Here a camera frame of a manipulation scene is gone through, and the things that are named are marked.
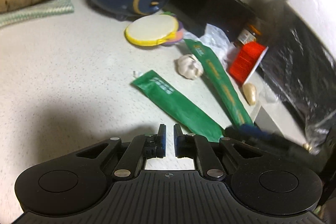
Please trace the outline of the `clear plastic bag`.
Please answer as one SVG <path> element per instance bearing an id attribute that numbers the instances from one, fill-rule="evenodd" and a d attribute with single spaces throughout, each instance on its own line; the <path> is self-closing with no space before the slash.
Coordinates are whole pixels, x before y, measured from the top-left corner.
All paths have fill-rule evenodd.
<path id="1" fill-rule="evenodd" d="M 212 49 L 224 69 L 228 69 L 239 52 L 239 49 L 230 42 L 225 32 L 212 24 L 206 25 L 205 33 L 200 38 L 188 31 L 184 32 L 183 38 L 199 41 Z"/>

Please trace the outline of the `green snack wrapper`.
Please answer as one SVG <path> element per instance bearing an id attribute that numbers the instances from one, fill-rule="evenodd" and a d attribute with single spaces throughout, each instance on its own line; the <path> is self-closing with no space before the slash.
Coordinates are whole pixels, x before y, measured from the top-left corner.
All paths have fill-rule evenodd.
<path id="1" fill-rule="evenodd" d="M 201 63 L 204 73 L 219 94 L 231 123 L 236 127 L 243 124 L 253 126 L 254 123 L 250 115 L 213 50 L 196 40 L 185 39 L 184 41 L 191 53 Z"/>
<path id="2" fill-rule="evenodd" d="M 137 77 L 131 84 L 192 133 L 212 142 L 218 142 L 222 137 L 219 124 L 154 70 Z"/>

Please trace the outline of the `green snack wrapper front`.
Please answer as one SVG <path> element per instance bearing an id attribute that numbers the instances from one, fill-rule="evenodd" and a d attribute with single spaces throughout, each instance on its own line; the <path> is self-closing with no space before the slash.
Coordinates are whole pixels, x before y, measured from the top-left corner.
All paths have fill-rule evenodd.
<path id="1" fill-rule="evenodd" d="M 137 77 L 131 84 L 192 133 L 212 142 L 218 142 L 222 137 L 219 124 L 154 70 Z"/>

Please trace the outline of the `red rectangular food tray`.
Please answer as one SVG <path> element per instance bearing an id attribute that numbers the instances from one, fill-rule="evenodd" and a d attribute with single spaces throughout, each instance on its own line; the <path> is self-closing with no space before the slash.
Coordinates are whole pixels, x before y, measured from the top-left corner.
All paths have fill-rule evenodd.
<path id="1" fill-rule="evenodd" d="M 240 48 L 239 53 L 228 69 L 228 73 L 238 85 L 243 86 L 250 79 L 267 50 L 268 47 L 258 42 L 249 42 Z"/>

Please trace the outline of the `white garlic bulb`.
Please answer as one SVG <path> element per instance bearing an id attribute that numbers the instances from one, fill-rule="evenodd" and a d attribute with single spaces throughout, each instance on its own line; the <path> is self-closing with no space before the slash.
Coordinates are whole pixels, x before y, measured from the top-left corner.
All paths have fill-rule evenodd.
<path id="1" fill-rule="evenodd" d="M 199 60 L 193 55 L 183 55 L 176 61 L 177 72 L 186 79 L 196 80 L 204 73 Z"/>

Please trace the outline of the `peeled garlic cloves pile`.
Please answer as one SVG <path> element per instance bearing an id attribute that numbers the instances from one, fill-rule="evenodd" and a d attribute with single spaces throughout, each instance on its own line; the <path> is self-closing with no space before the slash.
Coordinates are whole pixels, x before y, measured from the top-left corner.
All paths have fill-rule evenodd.
<path id="1" fill-rule="evenodd" d="M 304 148 L 305 150 L 307 150 L 309 153 L 311 153 L 311 151 L 313 150 L 313 146 L 312 146 L 311 144 L 309 144 L 309 143 L 304 143 L 302 146 L 303 146 L 303 148 Z"/>

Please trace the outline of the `ginger piece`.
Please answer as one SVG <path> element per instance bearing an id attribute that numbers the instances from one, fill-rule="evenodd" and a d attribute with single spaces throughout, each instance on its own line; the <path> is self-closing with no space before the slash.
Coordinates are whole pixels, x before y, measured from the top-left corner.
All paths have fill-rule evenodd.
<path id="1" fill-rule="evenodd" d="M 252 83 L 245 83 L 242 86 L 242 91 L 247 103 L 253 106 L 257 102 L 257 89 Z"/>

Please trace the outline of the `glass pickle jar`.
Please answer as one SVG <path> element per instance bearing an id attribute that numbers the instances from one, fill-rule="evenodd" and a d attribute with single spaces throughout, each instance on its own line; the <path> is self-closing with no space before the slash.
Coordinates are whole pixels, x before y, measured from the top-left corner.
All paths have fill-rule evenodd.
<path id="1" fill-rule="evenodd" d="M 234 41 L 234 45 L 242 47 L 249 42 L 256 42 L 262 36 L 261 23 L 258 21 L 248 22 Z"/>

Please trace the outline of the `green striped cloth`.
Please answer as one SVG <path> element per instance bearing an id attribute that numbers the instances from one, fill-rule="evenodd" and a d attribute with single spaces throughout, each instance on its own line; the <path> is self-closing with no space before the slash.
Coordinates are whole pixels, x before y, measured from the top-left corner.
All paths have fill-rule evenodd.
<path id="1" fill-rule="evenodd" d="M 75 11 L 71 0 L 49 0 L 23 9 L 1 14 L 1 28 L 27 20 L 70 14 Z"/>

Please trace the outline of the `eggplant shaped sponge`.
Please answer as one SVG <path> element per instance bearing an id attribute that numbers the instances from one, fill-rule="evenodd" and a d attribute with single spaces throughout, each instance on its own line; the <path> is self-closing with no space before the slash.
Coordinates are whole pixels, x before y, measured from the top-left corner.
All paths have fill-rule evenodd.
<path id="1" fill-rule="evenodd" d="M 159 19 L 161 20 L 159 45 L 174 44 L 182 40 L 184 27 L 175 15 L 163 13 L 159 14 Z"/>

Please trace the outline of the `black foil-wrapped oven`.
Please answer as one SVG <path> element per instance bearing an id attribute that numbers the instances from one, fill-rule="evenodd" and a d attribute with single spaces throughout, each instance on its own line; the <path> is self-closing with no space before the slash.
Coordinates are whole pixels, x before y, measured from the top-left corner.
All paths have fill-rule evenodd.
<path id="1" fill-rule="evenodd" d="M 335 59 L 288 8 L 266 44 L 264 80 L 300 119 L 311 153 L 317 155 L 335 126 Z"/>

